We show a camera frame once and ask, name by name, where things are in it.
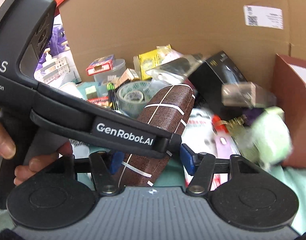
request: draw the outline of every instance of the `finger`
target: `finger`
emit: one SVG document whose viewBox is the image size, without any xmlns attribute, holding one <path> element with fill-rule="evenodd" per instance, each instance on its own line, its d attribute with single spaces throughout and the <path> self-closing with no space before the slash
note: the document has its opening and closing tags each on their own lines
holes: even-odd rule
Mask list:
<svg viewBox="0 0 306 240">
<path fill-rule="evenodd" d="M 25 181 L 28 178 L 32 177 L 35 172 L 30 171 L 29 166 L 17 166 L 14 171 L 15 176 L 21 181 Z"/>
<path fill-rule="evenodd" d="M 44 169 L 46 166 L 50 165 L 52 162 L 56 161 L 58 158 L 59 158 L 58 153 L 33 157 L 29 161 L 29 169 L 34 172 L 39 172 L 40 170 Z"/>
<path fill-rule="evenodd" d="M 11 159 L 15 155 L 15 143 L 0 123 L 0 155 L 5 159 Z"/>
<path fill-rule="evenodd" d="M 60 148 L 57 149 L 57 152 L 61 155 L 72 155 L 73 148 L 69 141 L 64 143 Z"/>
<path fill-rule="evenodd" d="M 14 184 L 15 184 L 16 186 L 20 185 L 21 183 L 23 183 L 23 181 L 20 180 L 19 178 L 15 178 L 15 179 L 14 179 Z"/>
</svg>

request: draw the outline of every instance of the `blue and red small box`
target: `blue and red small box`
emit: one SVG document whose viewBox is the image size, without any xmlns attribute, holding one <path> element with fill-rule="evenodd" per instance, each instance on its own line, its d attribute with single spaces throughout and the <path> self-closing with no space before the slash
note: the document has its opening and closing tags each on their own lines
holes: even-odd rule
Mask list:
<svg viewBox="0 0 306 240">
<path fill-rule="evenodd" d="M 91 65 L 86 69 L 87 74 L 92 76 L 103 71 L 111 70 L 114 64 L 114 55 L 101 57 L 93 61 Z"/>
</svg>

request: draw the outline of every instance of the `gray ribbed panel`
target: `gray ribbed panel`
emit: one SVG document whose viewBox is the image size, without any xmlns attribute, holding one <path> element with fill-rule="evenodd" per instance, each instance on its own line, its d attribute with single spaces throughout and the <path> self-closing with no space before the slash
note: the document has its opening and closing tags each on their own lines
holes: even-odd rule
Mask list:
<svg viewBox="0 0 306 240">
<path fill-rule="evenodd" d="M 204 199 L 189 197 L 179 187 L 127 187 L 118 196 L 102 198 L 88 217 L 72 226 L 14 231 L 26 240 L 294 240 L 298 236 L 290 228 L 273 232 L 235 228 L 217 217 Z"/>
</svg>

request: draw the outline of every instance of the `red cap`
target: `red cap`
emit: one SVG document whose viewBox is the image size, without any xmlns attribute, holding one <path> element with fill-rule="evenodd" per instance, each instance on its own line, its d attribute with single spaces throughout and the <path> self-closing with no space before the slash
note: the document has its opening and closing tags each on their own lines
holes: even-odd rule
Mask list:
<svg viewBox="0 0 306 240">
<path fill-rule="evenodd" d="M 221 118 L 218 115 L 214 115 L 212 118 L 212 124 L 216 130 L 216 132 L 224 132 L 224 133 L 228 133 L 228 130 L 225 126 L 225 124 L 221 123 Z"/>
</svg>

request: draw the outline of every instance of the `metal screw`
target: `metal screw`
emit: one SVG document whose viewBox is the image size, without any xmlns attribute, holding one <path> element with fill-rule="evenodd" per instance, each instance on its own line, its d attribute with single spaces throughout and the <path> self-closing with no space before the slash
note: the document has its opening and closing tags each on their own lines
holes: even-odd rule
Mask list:
<svg viewBox="0 0 306 240">
<path fill-rule="evenodd" d="M 106 194 L 113 194 L 117 191 L 117 188 L 114 185 L 105 185 L 102 188 L 102 192 Z"/>
<path fill-rule="evenodd" d="M 193 185 L 193 186 L 190 186 L 188 188 L 188 190 L 193 193 L 193 194 L 200 194 L 200 193 L 203 193 L 205 191 L 205 189 L 202 187 L 202 186 L 199 186 L 199 185 Z"/>
</svg>

